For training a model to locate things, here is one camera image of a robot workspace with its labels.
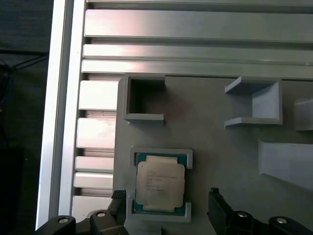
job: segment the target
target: dark background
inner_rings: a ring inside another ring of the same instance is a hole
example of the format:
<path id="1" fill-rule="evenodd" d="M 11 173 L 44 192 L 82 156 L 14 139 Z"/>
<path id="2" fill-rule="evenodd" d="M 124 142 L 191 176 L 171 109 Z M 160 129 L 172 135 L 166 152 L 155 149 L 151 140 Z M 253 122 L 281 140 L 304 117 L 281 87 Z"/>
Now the dark background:
<path id="1" fill-rule="evenodd" d="M 0 49 L 48 51 L 52 10 L 53 0 L 1 0 Z M 13 65 L 34 57 L 0 54 L 0 58 Z M 22 191 L 14 232 L 19 235 L 32 234 L 35 228 L 47 69 L 46 60 L 13 74 L 13 90 L 0 113 L 0 124 L 10 145 L 24 149 Z"/>

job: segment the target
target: blue cable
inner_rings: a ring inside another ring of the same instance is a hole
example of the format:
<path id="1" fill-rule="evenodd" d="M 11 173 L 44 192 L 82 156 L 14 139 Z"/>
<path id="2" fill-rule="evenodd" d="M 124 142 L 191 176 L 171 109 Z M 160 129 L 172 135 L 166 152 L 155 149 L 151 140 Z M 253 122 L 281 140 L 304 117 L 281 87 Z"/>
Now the blue cable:
<path id="1" fill-rule="evenodd" d="M 6 94 L 6 96 L 3 98 L 3 100 L 0 101 L 0 105 L 2 105 L 8 99 L 11 92 L 12 92 L 12 80 L 11 80 L 11 78 L 9 78 L 9 90 L 8 90 L 8 93 Z"/>

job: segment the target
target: robotic arm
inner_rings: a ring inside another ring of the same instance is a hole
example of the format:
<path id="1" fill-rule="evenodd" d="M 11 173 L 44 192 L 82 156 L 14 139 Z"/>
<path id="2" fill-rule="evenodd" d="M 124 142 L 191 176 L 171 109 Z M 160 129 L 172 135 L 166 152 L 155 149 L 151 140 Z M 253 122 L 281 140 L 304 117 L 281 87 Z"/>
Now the robotic arm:
<path id="1" fill-rule="evenodd" d="M 234 211 L 219 193 L 209 192 L 209 220 L 217 235 L 313 235 L 313 232 L 293 219 L 277 216 L 268 224 L 245 211 Z M 90 218 L 76 223 L 72 216 L 58 216 L 42 225 L 34 235 L 128 235 L 126 191 L 117 190 L 107 210 L 93 211 Z"/>

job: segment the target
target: screw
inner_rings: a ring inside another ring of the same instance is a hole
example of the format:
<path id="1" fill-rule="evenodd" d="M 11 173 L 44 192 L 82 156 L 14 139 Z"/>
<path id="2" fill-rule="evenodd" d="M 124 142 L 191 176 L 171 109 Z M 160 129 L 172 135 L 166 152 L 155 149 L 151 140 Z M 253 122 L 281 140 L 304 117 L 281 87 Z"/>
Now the screw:
<path id="1" fill-rule="evenodd" d="M 287 224 L 287 220 L 283 219 L 283 218 L 277 218 L 276 221 L 280 224 Z"/>
<path id="2" fill-rule="evenodd" d="M 241 212 L 238 212 L 238 216 L 241 218 L 246 218 L 248 215 L 241 211 Z"/>
<path id="3" fill-rule="evenodd" d="M 97 216 L 98 217 L 103 217 L 103 216 L 105 216 L 106 214 L 104 213 L 104 212 L 99 212 L 98 214 L 97 214 Z"/>
<path id="4" fill-rule="evenodd" d="M 66 219 L 66 218 L 63 218 L 63 219 L 59 220 L 59 223 L 61 223 L 61 224 L 66 223 L 66 222 L 68 222 L 68 219 Z"/>

